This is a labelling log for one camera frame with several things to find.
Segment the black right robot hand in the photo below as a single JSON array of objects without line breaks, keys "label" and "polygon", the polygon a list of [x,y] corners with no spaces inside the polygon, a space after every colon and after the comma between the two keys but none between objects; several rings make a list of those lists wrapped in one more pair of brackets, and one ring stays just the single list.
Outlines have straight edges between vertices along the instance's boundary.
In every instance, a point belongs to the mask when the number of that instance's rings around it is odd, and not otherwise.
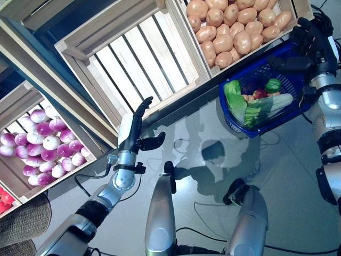
[{"label": "black right robot hand", "polygon": [[268,63],[279,73],[302,73],[309,80],[321,74],[336,75],[337,58],[328,38],[311,21],[301,17],[290,35],[296,56],[270,56]]}]

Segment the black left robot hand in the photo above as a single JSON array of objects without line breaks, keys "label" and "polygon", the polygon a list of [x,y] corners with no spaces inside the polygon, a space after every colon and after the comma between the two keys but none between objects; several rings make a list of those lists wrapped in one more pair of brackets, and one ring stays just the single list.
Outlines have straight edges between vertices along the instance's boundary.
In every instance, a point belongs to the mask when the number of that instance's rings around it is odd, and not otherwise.
[{"label": "black left robot hand", "polygon": [[153,97],[148,97],[142,101],[133,115],[125,115],[119,129],[118,150],[138,153],[139,150],[149,151],[159,148],[165,141],[165,132],[161,132],[157,137],[141,139],[142,117],[152,103]]}]

